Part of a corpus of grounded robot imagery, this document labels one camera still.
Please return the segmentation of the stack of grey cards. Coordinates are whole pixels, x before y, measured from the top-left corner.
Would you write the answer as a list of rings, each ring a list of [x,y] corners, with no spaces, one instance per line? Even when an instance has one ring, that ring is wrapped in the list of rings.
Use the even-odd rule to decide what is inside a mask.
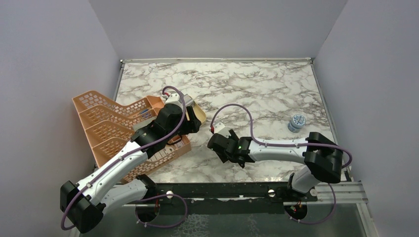
[[[185,94],[183,99],[186,106],[190,106],[195,103],[194,99],[188,94]]]

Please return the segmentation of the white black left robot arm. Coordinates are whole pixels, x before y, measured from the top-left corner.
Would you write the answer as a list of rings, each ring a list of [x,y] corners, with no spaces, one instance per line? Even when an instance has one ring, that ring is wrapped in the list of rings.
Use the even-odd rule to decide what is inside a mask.
[[[135,167],[163,150],[173,137],[197,133],[201,124],[192,105],[166,103],[157,117],[135,130],[125,146],[104,166],[76,183],[67,181],[60,187],[61,229],[76,228],[86,233],[116,206],[134,200],[151,202],[155,189],[139,179],[118,188],[115,185]]]

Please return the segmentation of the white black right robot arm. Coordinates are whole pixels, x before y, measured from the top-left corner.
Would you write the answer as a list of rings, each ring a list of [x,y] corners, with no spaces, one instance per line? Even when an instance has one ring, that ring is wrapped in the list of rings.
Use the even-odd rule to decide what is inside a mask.
[[[319,183],[337,184],[341,181],[343,152],[331,140],[318,132],[296,140],[261,140],[239,138],[233,130],[213,133],[207,147],[223,163],[229,161],[245,167],[260,161],[290,161],[304,168],[290,175],[285,187],[286,197],[297,201]]]

